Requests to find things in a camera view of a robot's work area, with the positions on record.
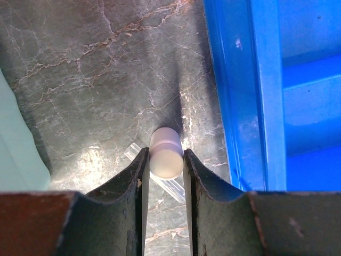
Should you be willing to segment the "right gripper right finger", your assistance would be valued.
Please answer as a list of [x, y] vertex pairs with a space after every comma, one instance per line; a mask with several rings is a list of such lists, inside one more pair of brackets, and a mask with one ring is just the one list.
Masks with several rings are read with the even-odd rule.
[[184, 152], [192, 255], [340, 255], [339, 192], [244, 192]]

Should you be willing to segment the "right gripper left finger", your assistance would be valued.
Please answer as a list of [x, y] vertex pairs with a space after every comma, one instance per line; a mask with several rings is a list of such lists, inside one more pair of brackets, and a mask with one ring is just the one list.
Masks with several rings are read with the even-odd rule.
[[1, 193], [1, 255], [143, 255], [149, 149], [106, 183]]

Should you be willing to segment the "clear glass test tube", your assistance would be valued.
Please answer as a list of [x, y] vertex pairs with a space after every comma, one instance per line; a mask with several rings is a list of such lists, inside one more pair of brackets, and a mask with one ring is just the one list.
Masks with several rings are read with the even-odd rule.
[[[125, 150], [124, 155], [131, 161], [133, 161], [141, 148], [136, 144], [132, 143]], [[150, 172], [150, 178], [165, 192], [171, 195], [179, 203], [185, 204], [185, 190], [184, 188], [175, 180], [162, 180]]]

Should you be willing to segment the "white capped vial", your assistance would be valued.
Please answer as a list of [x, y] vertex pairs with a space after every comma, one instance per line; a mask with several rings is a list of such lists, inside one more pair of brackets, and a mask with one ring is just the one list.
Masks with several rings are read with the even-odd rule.
[[150, 141], [150, 171], [161, 180], [173, 180], [183, 171], [179, 134], [169, 127], [154, 131]]

